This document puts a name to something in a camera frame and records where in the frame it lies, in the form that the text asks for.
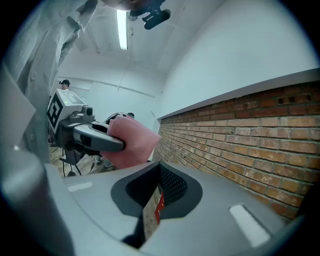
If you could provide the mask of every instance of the fluorescent light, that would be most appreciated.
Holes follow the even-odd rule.
[[[118,23],[120,48],[127,50],[127,12],[124,10],[116,10],[116,20]]]

